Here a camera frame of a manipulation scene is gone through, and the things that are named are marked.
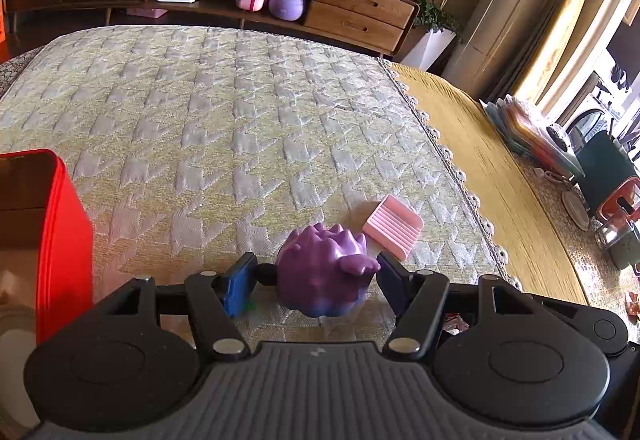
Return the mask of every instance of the red box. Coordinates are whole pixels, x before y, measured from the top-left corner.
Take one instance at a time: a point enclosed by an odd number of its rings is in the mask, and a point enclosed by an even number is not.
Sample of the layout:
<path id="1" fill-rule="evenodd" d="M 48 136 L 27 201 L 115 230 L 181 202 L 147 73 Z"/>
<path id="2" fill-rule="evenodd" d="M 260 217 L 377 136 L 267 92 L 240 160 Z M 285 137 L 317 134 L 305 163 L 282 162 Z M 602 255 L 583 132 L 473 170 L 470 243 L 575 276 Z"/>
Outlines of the red box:
<path id="1" fill-rule="evenodd" d="M 0 42 L 4 42 L 5 39 L 6 32 L 4 31 L 4 5 L 2 4 L 2 0 L 0 0 Z"/>
<path id="2" fill-rule="evenodd" d="M 35 310 L 39 344 L 92 306 L 94 233 L 64 162 L 0 155 L 0 294 Z"/>

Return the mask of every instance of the drawer handle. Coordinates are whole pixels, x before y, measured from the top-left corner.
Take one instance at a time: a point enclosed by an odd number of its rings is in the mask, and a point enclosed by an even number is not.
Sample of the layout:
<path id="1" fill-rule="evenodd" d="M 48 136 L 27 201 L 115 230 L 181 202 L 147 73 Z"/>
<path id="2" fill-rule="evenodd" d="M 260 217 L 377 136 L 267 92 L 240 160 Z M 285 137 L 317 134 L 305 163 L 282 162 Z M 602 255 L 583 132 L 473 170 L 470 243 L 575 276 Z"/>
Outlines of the drawer handle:
<path id="1" fill-rule="evenodd" d="M 372 1 L 372 0 L 360 0 L 360 1 L 363 1 L 363 2 L 365 2 L 365 3 L 367 3 L 367 4 L 371 5 L 371 6 L 374 6 L 374 7 L 378 6 L 378 3 L 376 3 L 375 1 Z"/>
<path id="2" fill-rule="evenodd" d="M 353 23 L 350 23 L 348 21 L 345 21 L 344 23 L 342 23 L 344 26 L 346 26 L 347 28 L 353 28 L 355 30 L 360 30 L 361 32 L 366 32 L 367 30 L 369 30 L 366 26 L 358 26 L 358 25 L 354 25 Z"/>

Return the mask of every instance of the purple plush toy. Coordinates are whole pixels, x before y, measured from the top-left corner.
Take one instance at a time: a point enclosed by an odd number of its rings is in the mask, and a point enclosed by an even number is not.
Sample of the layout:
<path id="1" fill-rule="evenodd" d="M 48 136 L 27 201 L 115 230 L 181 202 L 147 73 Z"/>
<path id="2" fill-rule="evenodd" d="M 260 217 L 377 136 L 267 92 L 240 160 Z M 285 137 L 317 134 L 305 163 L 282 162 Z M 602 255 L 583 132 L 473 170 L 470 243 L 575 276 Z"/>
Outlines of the purple plush toy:
<path id="1" fill-rule="evenodd" d="M 346 314 L 364 299 L 380 270 L 367 256 L 364 234 L 316 223 L 289 234 L 276 258 L 278 298 L 308 317 Z"/>

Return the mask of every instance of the lace trim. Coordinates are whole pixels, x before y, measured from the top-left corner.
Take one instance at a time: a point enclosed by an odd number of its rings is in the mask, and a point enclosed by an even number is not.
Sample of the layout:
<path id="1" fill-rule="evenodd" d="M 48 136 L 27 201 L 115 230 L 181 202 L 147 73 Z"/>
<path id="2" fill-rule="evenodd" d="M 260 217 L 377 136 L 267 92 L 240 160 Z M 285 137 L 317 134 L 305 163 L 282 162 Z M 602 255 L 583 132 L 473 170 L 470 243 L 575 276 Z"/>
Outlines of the lace trim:
<path id="1" fill-rule="evenodd" d="M 503 279 L 508 281 L 511 285 L 516 287 L 519 290 L 522 290 L 522 283 L 516 278 L 507 273 L 505 269 L 506 264 L 509 263 L 509 255 L 504 247 L 500 245 L 496 245 L 494 243 L 493 235 L 495 233 L 495 227 L 492 222 L 490 222 L 487 218 L 482 217 L 480 214 L 480 198 L 478 198 L 475 194 L 470 192 L 468 188 L 465 187 L 466 182 L 466 174 L 462 169 L 459 169 L 453 163 L 453 152 L 451 149 L 442 145 L 438 140 L 440 139 L 440 131 L 436 128 L 428 124 L 429 115 L 424 111 L 417 108 L 418 100 L 408 94 L 409 87 L 406 84 L 403 84 L 398 79 L 400 74 L 392 68 L 392 63 L 384 58 L 378 58 L 379 63 L 382 65 L 383 70 L 385 70 L 387 76 L 393 81 L 396 85 L 396 88 L 400 92 L 400 95 L 404 99 L 404 101 L 411 108 L 412 113 L 414 113 L 415 118 L 417 118 L 420 126 L 427 134 L 427 137 L 436 148 L 438 155 L 442 159 L 444 165 L 447 168 L 447 171 L 453 177 L 456 185 L 460 189 L 462 193 L 462 197 L 466 202 L 466 205 L 469 208 L 469 211 L 473 215 L 478 227 L 480 228 L 480 232 L 487 243 L 489 248 L 489 253 L 495 261 L 498 272 L 502 276 Z"/>

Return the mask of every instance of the pink soap dish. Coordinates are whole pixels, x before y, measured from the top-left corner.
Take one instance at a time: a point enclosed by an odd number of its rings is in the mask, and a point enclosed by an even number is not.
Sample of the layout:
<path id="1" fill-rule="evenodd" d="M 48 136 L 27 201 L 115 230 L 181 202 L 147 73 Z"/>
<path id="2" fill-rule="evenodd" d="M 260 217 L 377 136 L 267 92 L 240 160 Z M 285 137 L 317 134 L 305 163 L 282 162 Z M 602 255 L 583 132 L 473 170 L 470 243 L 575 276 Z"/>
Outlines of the pink soap dish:
<path id="1" fill-rule="evenodd" d="M 404 261 L 418 240 L 422 227 L 424 222 L 418 214 L 392 195 L 386 195 L 362 226 L 362 232 Z"/>

